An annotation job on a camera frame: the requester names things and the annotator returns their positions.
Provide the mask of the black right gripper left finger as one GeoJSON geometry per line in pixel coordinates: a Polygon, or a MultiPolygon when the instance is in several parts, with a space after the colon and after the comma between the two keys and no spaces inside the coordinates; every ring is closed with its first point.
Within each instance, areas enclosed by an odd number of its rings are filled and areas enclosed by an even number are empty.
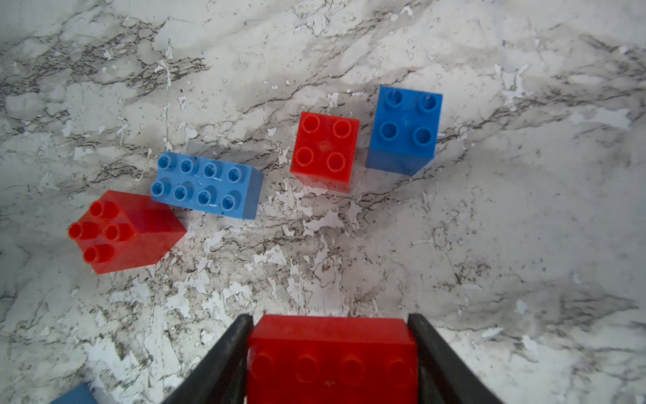
{"type": "Polygon", "coordinates": [[[246,396],[248,338],[253,318],[240,315],[166,403],[242,403],[246,396]]]}

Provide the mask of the small blue lego brick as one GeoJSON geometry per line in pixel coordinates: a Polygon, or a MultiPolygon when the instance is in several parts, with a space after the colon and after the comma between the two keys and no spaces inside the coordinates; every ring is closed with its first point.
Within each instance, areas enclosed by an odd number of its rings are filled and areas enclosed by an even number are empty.
{"type": "Polygon", "coordinates": [[[97,404],[87,384],[82,384],[57,397],[50,404],[97,404]]]}

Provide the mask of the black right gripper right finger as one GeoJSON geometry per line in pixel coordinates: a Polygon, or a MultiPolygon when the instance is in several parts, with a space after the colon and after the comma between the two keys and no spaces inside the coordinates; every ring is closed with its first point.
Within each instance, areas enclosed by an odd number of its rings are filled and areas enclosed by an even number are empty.
{"type": "Polygon", "coordinates": [[[407,326],[417,342],[418,402],[501,404],[425,316],[410,314],[407,326]]]}

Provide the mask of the dark blue square lego brick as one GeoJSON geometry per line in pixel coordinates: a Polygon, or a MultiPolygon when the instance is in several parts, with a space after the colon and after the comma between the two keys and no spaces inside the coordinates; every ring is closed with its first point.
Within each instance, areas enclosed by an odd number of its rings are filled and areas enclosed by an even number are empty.
{"type": "Polygon", "coordinates": [[[442,94],[382,86],[366,167],[413,176],[435,158],[442,94]]]}

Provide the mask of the red square lego brick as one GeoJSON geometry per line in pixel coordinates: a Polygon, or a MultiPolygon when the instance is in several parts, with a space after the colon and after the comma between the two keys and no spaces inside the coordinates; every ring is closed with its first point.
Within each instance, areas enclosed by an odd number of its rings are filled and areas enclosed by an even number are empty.
{"type": "Polygon", "coordinates": [[[156,264],[185,234],[168,205],[114,190],[68,227],[69,238],[96,274],[156,264]]]}
{"type": "Polygon", "coordinates": [[[301,183],[349,193],[360,121],[303,112],[290,172],[301,183]]]}

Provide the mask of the light blue long lego brick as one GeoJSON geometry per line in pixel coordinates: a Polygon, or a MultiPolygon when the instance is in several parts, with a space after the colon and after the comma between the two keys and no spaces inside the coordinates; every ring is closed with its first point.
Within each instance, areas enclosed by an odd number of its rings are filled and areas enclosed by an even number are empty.
{"type": "Polygon", "coordinates": [[[247,165],[165,151],[157,160],[151,198],[166,205],[253,220],[262,181],[263,174],[247,165]]]}

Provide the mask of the red long lego brick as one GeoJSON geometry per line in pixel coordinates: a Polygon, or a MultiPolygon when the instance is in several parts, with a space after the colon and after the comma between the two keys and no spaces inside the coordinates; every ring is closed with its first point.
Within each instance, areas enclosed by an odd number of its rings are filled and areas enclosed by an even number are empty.
{"type": "Polygon", "coordinates": [[[249,403],[416,403],[402,319],[263,316],[248,339],[249,403]]]}

